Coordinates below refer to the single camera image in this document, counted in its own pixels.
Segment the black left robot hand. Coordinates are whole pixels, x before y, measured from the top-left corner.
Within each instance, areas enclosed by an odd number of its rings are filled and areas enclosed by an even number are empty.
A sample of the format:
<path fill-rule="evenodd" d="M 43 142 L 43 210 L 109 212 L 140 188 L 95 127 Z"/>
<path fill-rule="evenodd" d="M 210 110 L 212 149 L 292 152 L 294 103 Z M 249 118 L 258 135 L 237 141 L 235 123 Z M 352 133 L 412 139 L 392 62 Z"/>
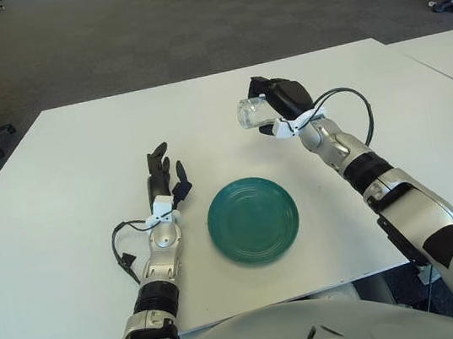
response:
<path fill-rule="evenodd" d="M 179 180 L 174 188 L 170 189 L 170 159 L 165 155 L 167 148 L 167 142 L 161 143 L 147 155 L 149 169 L 147 188 L 152 209 L 151 216 L 145 220 L 148 228 L 164 221 L 173 221 L 178 204 L 186 199 L 192 188 L 182 163 L 177 160 L 175 173 Z"/>

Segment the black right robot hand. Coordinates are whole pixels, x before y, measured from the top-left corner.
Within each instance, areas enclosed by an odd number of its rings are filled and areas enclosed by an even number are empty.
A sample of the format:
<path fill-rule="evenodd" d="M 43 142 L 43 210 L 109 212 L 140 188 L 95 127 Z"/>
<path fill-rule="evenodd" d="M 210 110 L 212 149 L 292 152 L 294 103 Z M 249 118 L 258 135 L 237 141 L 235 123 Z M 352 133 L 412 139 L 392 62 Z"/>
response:
<path fill-rule="evenodd" d="M 256 124 L 263 135 L 284 139 L 297 137 L 313 116 L 322 116 L 307 89 L 299 82 L 282 78 L 251 77 L 248 100 L 263 101 L 278 116 Z"/>

